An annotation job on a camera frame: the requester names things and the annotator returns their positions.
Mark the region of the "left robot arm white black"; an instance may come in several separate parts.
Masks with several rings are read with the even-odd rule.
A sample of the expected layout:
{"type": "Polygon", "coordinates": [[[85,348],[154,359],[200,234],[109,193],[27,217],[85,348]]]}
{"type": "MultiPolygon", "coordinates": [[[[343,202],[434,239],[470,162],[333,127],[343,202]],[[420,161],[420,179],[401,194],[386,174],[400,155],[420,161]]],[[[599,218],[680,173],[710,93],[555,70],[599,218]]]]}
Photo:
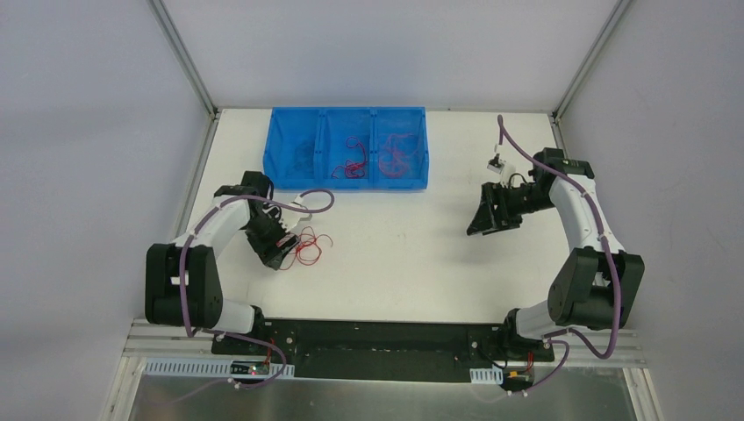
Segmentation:
{"type": "Polygon", "coordinates": [[[247,171],[237,185],[223,185],[211,208],[180,237],[147,250],[145,314],[154,325],[234,332],[233,341],[246,354],[260,353],[268,332],[256,321],[261,309],[225,298],[218,256],[239,233],[261,263],[279,269],[297,246],[298,237],[282,222],[270,201],[274,184],[260,171],[247,171]]]}

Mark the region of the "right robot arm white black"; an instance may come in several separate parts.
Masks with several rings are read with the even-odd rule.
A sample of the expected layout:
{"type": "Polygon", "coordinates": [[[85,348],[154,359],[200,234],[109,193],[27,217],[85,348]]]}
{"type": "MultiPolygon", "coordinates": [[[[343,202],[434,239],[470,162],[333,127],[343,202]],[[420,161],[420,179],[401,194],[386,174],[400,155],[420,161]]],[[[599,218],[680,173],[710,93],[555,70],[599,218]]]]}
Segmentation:
{"type": "Polygon", "coordinates": [[[526,214],[555,209],[569,256],[545,301],[507,313],[497,330],[499,351],[517,360],[543,339],[576,333],[580,327],[609,330],[608,347],[613,349],[633,307],[645,263],[612,233],[598,203],[589,162],[570,160],[556,148],[543,149],[532,161],[531,181],[519,186],[512,185],[517,174],[513,165],[499,155],[489,161],[489,169],[501,179],[482,185],[479,207],[467,234],[517,229],[526,214]]]}

